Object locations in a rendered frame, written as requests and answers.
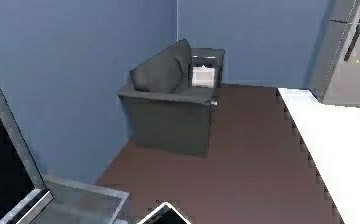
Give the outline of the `glass television stand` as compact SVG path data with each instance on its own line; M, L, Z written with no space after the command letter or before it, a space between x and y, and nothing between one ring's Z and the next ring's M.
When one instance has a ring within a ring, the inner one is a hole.
M132 224L128 192L43 175L53 199L31 224Z

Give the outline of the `dark grey sofa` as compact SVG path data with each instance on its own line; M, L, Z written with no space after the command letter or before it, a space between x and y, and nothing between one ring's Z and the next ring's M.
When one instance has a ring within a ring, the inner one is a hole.
M182 39L142 62L117 91L144 148L204 157L209 146L212 111L217 105L225 51L192 48ZM215 69L212 88L193 86L194 67Z

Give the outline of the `white cushion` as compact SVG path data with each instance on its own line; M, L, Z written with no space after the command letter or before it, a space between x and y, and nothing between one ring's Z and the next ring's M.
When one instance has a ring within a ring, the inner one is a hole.
M215 82L215 69L205 66L194 67L192 74L192 85L212 88Z

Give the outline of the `black white-edged flat object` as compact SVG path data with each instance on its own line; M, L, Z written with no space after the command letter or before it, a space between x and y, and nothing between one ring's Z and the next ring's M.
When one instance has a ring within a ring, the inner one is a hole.
M192 224L171 203L165 201L149 212L137 224Z

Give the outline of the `white worktop counter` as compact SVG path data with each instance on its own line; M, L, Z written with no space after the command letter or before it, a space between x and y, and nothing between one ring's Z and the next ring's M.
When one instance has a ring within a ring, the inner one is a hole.
M360 224L360 108L319 103L308 90L280 88L344 224Z

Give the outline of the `grey fridge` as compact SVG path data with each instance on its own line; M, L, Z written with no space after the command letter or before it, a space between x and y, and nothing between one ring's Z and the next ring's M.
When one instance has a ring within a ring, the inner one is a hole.
M360 0L334 0L309 81L318 102L360 108L360 36L344 56L360 24Z

